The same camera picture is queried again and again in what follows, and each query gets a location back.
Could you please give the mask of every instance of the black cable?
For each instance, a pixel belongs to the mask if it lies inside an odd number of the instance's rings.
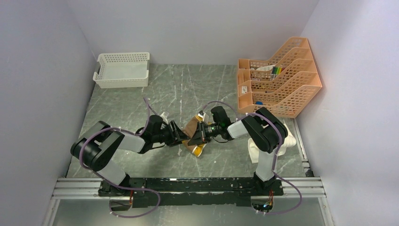
[[[154,149],[157,149],[157,148],[162,148],[162,147],[164,147],[165,146],[165,144],[164,145],[162,145],[162,146],[158,146],[158,147],[153,147],[153,148],[150,148],[149,150],[154,150]]]
[[[136,131],[136,134],[138,134],[141,130],[143,130],[144,129],[144,127],[141,127],[141,128],[139,128],[137,131]]]
[[[218,141],[218,140],[215,139],[215,137],[212,137],[212,139],[213,139],[214,141],[220,143],[220,144],[224,144],[224,143],[229,142],[228,140],[226,140],[226,141]]]

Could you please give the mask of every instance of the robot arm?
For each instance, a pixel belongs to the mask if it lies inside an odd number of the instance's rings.
[[[203,122],[199,122],[197,130],[188,145],[207,143],[212,137],[217,135],[221,135],[226,140],[233,140],[249,134],[261,150],[255,177],[262,181],[263,186],[270,184],[275,179],[271,169],[273,167],[273,157],[279,144],[279,136],[276,131],[259,116],[248,115],[240,121],[231,123],[221,106],[214,107],[211,113],[215,123],[206,125]],[[282,143],[284,143],[288,132],[283,123],[264,107],[257,110],[256,113],[269,119],[274,124],[281,134]]]
[[[149,117],[148,125],[141,136],[109,130],[94,137],[88,143],[83,152],[83,163],[114,184],[130,187],[130,176],[111,160],[118,148],[143,154],[153,149],[154,143],[175,146],[181,144],[183,140],[190,139],[188,145],[199,145],[209,142],[211,138],[218,135],[226,140],[233,140],[249,134],[261,150],[254,177],[261,181],[262,187],[267,187],[272,183],[275,179],[271,171],[272,159],[279,143],[279,137],[275,130],[271,126],[267,126],[268,123],[258,116],[246,116],[244,119],[232,123],[221,106],[214,107],[211,113],[215,123],[207,125],[199,122],[191,139],[179,129],[174,121],[165,123],[157,115]],[[284,138],[288,134],[285,126],[264,107],[257,110],[256,113],[268,118],[278,128],[284,142]],[[83,144],[93,134],[109,127],[110,125],[103,121],[97,122],[73,144],[71,154],[79,158]]]
[[[109,127],[111,126],[103,121],[97,122],[72,145],[71,154],[79,159],[83,144],[95,133]],[[154,143],[175,146],[188,139],[190,138],[179,129],[174,121],[165,123],[160,116],[151,115],[141,136],[114,130],[95,136],[84,149],[83,163],[114,184],[130,187],[130,176],[111,160],[117,149],[143,154],[154,149],[152,147]]]

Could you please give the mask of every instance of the white cloth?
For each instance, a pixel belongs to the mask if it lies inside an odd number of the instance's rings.
[[[276,66],[276,65],[269,65],[269,66],[266,66],[266,67],[258,67],[256,70],[257,71],[267,72],[267,71],[270,71],[271,69],[273,69],[274,66]]]
[[[287,125],[284,123],[284,126],[287,128],[288,136],[284,139],[283,145],[280,147],[278,156],[284,155],[287,151],[287,147],[293,147],[296,145],[296,139],[292,135],[291,131],[289,131]],[[248,139],[248,152],[249,157],[251,158],[252,163],[258,163],[259,161],[259,148],[256,146],[254,140],[252,138]]]

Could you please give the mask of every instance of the marble surface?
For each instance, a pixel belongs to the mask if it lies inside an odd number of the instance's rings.
[[[157,113],[168,111],[168,119],[183,127],[201,107],[211,100],[237,106],[235,65],[150,65],[149,84],[144,88],[94,88],[81,134],[102,120],[112,126],[136,131],[144,126],[147,110],[142,97],[149,98]],[[209,113],[215,104],[210,104]],[[225,108],[230,118],[232,110]],[[293,133],[294,121],[283,119]],[[252,164],[247,140],[249,135],[226,144],[209,143],[196,158],[183,145],[163,147],[136,154],[117,150],[113,160],[131,177],[251,177],[257,164]],[[277,172],[283,177],[304,177],[297,146],[278,158]],[[67,177],[96,177],[82,169],[72,158]]]

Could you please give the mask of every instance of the white plastic basket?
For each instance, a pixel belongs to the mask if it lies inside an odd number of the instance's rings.
[[[93,80],[102,89],[148,86],[150,53],[102,53]]]

